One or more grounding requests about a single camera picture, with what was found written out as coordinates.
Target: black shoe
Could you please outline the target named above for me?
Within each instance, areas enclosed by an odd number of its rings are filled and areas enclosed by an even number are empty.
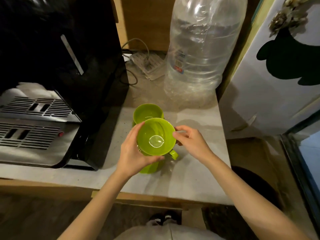
[[[165,221],[165,218],[164,218],[163,214],[157,213],[157,214],[154,214],[153,216],[150,217],[149,222],[150,221],[153,222],[152,225],[157,224],[159,226],[162,226],[163,222]]]
[[[172,219],[173,221],[176,221],[178,225],[181,225],[181,217],[173,210],[168,210],[164,214],[164,221]]]

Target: white cloth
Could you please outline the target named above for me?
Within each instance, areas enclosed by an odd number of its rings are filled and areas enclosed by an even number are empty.
[[[217,234],[177,224],[165,226],[135,226],[114,240],[224,240]]]

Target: forearm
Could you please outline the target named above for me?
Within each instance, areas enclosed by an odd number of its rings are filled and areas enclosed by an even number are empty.
[[[116,197],[128,179],[115,171],[58,239],[96,239]]]
[[[220,158],[212,155],[205,160],[205,165],[260,240],[308,239],[282,211],[252,189]]]

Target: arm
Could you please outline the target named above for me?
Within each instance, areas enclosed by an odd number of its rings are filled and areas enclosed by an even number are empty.
[[[162,156],[144,156],[139,152],[137,135],[143,124],[144,122],[137,124],[129,132],[121,145],[117,169],[58,240],[96,239],[116,197],[126,182],[145,166],[164,159]]]
[[[244,182],[209,148],[201,133],[187,126],[176,127],[179,145],[204,164],[260,240],[308,240],[309,238],[277,207]]]

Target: bottle label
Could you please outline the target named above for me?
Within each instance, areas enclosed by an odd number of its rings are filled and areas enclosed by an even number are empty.
[[[182,50],[177,50],[175,52],[173,68],[181,74],[183,74],[183,64],[184,64],[185,57],[186,55],[183,53]]]

